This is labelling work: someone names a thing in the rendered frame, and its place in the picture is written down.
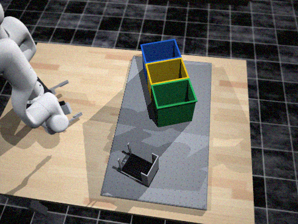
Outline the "yellow open-top bin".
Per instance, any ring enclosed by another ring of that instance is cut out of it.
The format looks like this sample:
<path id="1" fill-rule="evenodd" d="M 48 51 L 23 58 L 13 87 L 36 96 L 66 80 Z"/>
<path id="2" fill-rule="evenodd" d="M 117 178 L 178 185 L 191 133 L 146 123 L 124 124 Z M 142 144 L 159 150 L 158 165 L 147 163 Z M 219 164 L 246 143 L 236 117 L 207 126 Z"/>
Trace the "yellow open-top bin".
<path id="1" fill-rule="evenodd" d="M 153 92 L 151 85 L 189 78 L 182 58 L 147 63 L 145 66 L 147 69 L 148 90 L 152 105 Z"/>

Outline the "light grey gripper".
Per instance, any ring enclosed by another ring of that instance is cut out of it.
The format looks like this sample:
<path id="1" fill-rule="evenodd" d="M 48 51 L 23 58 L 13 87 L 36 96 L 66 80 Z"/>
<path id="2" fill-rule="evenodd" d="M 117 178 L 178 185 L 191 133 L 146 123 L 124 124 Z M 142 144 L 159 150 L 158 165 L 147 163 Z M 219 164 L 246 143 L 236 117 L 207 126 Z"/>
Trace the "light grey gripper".
<path id="1" fill-rule="evenodd" d="M 63 81 L 63 82 L 61 82 L 60 84 L 58 84 L 58 85 L 56 85 L 56 86 L 50 88 L 50 89 L 49 89 L 49 92 L 51 92 L 52 94 L 55 95 L 55 94 L 56 94 L 56 92 L 55 92 L 55 89 L 56 89 L 56 88 L 58 88 L 58 87 L 62 87 L 62 86 L 64 86 L 64 85 L 68 84 L 68 83 L 69 83 L 68 80 Z M 43 95 L 43 94 L 42 94 L 42 95 Z M 32 100 L 32 102 L 31 102 L 31 104 L 33 104 L 36 100 L 38 100 L 42 95 L 40 95 L 40 96 L 34 98 L 34 99 Z M 79 113 L 75 114 L 75 115 L 73 116 L 73 118 L 70 119 L 70 120 L 68 121 L 68 125 L 70 125 L 70 122 L 72 122 L 73 120 L 77 119 L 78 117 L 80 117 L 80 116 L 82 116 L 82 115 L 83 115 L 82 112 L 79 112 Z M 45 132 L 48 133 L 48 134 L 51 134 L 51 135 L 52 135 L 52 134 L 55 134 L 54 131 L 51 131 L 51 130 L 49 130 L 49 129 L 47 129 L 47 128 L 44 128 L 44 130 L 45 130 Z"/>

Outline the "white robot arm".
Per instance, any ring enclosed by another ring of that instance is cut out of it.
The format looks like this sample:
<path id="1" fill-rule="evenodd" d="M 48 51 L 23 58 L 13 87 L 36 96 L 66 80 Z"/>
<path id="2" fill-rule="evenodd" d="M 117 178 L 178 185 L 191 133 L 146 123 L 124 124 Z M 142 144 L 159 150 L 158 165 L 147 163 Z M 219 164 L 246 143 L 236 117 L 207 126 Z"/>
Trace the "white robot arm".
<path id="1" fill-rule="evenodd" d="M 29 64 L 35 53 L 36 45 L 27 27 L 14 17 L 4 17 L 0 4 L 0 74 L 12 86 L 12 107 L 28 127 L 42 126 L 61 133 L 68 127 L 66 115 L 71 114 L 72 109 L 68 102 L 59 102 L 54 94 L 44 94 L 44 88 Z M 26 109 L 27 104 L 40 95 Z"/>

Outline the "green bin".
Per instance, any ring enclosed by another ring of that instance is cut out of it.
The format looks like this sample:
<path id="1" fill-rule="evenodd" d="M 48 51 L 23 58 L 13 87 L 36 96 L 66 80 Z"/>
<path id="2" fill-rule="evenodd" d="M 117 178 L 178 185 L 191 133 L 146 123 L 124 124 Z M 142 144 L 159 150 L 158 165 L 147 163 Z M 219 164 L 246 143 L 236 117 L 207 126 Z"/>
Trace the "green bin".
<path id="1" fill-rule="evenodd" d="M 157 126 L 192 121 L 197 102 L 190 78 L 151 85 Z"/>

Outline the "blue open-top bin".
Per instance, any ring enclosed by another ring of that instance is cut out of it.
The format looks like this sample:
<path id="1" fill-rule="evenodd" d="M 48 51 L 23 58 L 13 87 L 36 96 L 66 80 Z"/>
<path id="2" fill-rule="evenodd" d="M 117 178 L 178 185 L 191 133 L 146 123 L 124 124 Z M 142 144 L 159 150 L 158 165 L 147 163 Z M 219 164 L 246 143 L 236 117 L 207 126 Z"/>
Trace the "blue open-top bin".
<path id="1" fill-rule="evenodd" d="M 141 44 L 141 50 L 146 81 L 147 69 L 145 64 L 182 57 L 175 39 Z"/>

